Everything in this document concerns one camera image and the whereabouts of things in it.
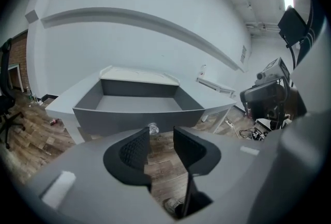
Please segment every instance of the white wall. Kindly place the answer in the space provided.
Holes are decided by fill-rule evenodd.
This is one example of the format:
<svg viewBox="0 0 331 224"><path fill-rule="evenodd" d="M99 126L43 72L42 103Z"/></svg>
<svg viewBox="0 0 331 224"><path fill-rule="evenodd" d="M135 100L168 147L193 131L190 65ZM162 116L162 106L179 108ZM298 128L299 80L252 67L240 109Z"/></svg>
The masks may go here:
<svg viewBox="0 0 331 224"><path fill-rule="evenodd" d="M296 48L293 48L293 51L297 60L299 51ZM262 37L252 39L252 54L248 60L247 72L239 72L235 82L236 93L234 99L238 102L236 104L238 107L244 110L243 104L240 101L240 92L251 88L257 80L257 73L279 57L283 59L291 73L293 71L292 56L290 50L286 48L284 40ZM269 127L270 121L260 121Z"/></svg>
<svg viewBox="0 0 331 224"><path fill-rule="evenodd" d="M237 63L243 45L250 52L250 35L229 0L48 0L39 18L95 7L128 9L165 19L206 39ZM229 86L238 73L185 42L130 25L90 21L41 30L46 82L38 85L46 85L47 93L53 95L108 65L151 68L194 80L206 64L206 76Z"/></svg>
<svg viewBox="0 0 331 224"><path fill-rule="evenodd" d="M25 10L29 0L9 0L0 18L0 46L28 29Z"/></svg>

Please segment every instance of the black office chair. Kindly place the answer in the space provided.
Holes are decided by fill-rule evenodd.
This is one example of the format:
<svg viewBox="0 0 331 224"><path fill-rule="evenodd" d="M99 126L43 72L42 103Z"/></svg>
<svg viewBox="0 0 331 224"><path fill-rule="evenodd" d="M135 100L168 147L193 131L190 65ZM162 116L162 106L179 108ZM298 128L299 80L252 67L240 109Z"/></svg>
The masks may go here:
<svg viewBox="0 0 331 224"><path fill-rule="evenodd" d="M25 130L25 127L22 124L14 123L16 117L20 116L23 118L23 114L21 112L7 118L6 114L10 114L8 110L15 105L15 97L13 92L10 90L8 84L8 66L9 66L9 52L11 49L11 39L8 39L3 46L1 47L2 50L2 59L1 59L1 72L0 72L0 88L2 95L0 96L0 116L4 117L5 123L3 124L2 128L0 129L0 134L6 130L6 149L9 149L10 146L8 144L8 131L11 126L21 126L22 130Z"/></svg>

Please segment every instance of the brick wall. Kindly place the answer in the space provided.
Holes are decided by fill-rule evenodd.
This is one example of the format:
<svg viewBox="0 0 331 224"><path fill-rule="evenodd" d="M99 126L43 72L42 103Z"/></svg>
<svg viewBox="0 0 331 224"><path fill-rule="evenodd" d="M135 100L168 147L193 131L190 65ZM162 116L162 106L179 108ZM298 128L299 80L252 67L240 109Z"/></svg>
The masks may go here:
<svg viewBox="0 0 331 224"><path fill-rule="evenodd" d="M27 39L27 32L13 38L11 42L11 50L9 56L9 64L20 64L20 72L21 72L21 79L23 88L26 89L29 85L29 80L27 77L27 70L26 70L26 39ZM17 75L17 70L13 69L9 71L12 85L14 87L20 88L20 82Z"/></svg>

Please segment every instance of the sneaker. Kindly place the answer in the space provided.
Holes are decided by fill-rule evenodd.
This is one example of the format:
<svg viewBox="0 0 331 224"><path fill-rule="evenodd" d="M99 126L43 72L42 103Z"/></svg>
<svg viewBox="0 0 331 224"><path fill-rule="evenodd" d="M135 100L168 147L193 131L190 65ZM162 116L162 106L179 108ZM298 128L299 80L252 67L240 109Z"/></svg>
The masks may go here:
<svg viewBox="0 0 331 224"><path fill-rule="evenodd" d="M182 204L182 201L173 198L168 198L163 202L164 209L172 216L176 216L175 208Z"/></svg>

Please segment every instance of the wooden floor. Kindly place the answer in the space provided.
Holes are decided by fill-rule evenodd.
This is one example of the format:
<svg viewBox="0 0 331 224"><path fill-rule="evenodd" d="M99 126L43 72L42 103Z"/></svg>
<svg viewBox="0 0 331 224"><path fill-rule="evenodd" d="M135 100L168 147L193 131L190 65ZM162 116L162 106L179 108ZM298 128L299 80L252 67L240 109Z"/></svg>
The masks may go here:
<svg viewBox="0 0 331 224"><path fill-rule="evenodd" d="M50 126L51 118L46 115L45 107L53 101L52 99L39 106L31 104L22 93L15 93L17 102L11 112L23 112L24 118L18 117L17 122L22 122L26 130L22 131L20 127L10 128L10 150L7 150L4 144L0 144L0 155L11 177L25 183L42 166L72 147L74 142L61 121ZM216 115L211 115L206 122L199 121L194 128L208 131L215 119ZM235 108L230 110L228 119L235 125L237 132L254 126L265 131ZM216 133L237 137L226 123L223 123ZM172 132L152 136L151 149L145 173L152 177L152 196L160 205L168 198L183 198L187 186L187 172L174 150Z"/></svg>

